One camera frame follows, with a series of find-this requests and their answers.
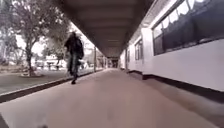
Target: wall base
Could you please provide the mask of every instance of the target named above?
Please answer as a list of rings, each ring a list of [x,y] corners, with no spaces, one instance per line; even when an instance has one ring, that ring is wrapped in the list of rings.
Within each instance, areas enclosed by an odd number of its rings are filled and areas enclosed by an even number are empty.
[[[145,75],[142,74],[140,71],[129,71],[128,73],[136,73],[142,76],[142,80],[148,80],[148,79],[156,79],[157,81],[160,81],[162,83],[166,83],[170,86],[174,86],[179,89],[186,90],[188,92],[203,96],[209,100],[218,102],[218,103],[224,103],[224,92],[221,91],[216,91],[213,89],[209,88],[203,88],[198,85],[193,85],[190,83],[182,82],[182,81],[177,81],[157,75]]]

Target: person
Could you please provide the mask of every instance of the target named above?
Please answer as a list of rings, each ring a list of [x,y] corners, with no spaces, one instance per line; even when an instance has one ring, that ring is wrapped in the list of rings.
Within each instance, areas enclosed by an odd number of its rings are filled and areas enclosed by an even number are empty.
[[[68,40],[65,42],[65,47],[67,48],[68,58],[68,72],[73,76],[71,84],[76,84],[78,78],[78,68],[81,65],[80,59],[84,56],[83,45],[81,40],[78,38],[75,32],[69,36]]]

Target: jeans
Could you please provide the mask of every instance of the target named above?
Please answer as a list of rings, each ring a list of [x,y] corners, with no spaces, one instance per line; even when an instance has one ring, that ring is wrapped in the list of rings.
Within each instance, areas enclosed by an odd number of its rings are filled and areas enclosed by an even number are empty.
[[[73,76],[73,80],[78,78],[79,59],[77,54],[70,54],[68,59],[68,72]]]

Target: walkway floor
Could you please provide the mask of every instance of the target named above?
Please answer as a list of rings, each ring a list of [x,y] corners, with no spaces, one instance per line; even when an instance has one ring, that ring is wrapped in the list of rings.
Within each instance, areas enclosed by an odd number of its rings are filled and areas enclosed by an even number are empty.
[[[216,128],[115,69],[3,103],[0,112],[9,128]]]

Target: curb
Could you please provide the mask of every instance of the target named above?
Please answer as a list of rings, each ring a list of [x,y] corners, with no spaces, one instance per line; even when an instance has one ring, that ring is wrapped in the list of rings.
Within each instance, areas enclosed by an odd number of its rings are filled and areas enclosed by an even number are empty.
[[[79,77],[84,77],[84,76],[87,76],[87,75],[90,75],[90,74],[94,74],[96,72],[86,73],[86,74],[80,75]],[[21,90],[17,90],[17,91],[14,91],[14,92],[4,93],[4,94],[0,95],[0,103],[8,102],[8,101],[11,101],[11,100],[14,100],[14,99],[17,99],[17,98],[20,98],[20,97],[23,97],[23,96],[41,91],[41,90],[45,90],[45,89],[48,89],[48,88],[51,88],[51,87],[55,87],[57,85],[68,82],[70,80],[72,80],[72,77],[63,78],[63,79],[60,79],[60,80],[57,80],[57,81],[40,84],[40,85],[37,85],[37,86],[34,86],[34,87],[21,89]]]

